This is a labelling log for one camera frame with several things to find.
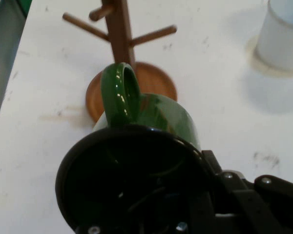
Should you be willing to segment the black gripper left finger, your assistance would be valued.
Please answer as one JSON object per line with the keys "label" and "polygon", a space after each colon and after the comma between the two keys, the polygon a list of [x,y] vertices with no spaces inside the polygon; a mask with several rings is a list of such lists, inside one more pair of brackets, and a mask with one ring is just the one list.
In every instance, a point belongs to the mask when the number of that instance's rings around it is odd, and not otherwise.
{"label": "black gripper left finger", "polygon": [[92,192],[76,207],[79,234],[191,234],[204,187]]}

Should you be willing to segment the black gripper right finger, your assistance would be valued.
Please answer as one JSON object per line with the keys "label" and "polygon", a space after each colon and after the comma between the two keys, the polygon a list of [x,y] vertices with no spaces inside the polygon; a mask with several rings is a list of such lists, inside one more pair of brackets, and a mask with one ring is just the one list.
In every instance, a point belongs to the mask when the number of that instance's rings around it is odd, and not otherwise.
{"label": "black gripper right finger", "polygon": [[215,211],[232,214],[223,222],[251,234],[293,234],[293,183],[272,175],[247,181],[240,172],[223,170],[211,150],[202,151],[211,171]]}

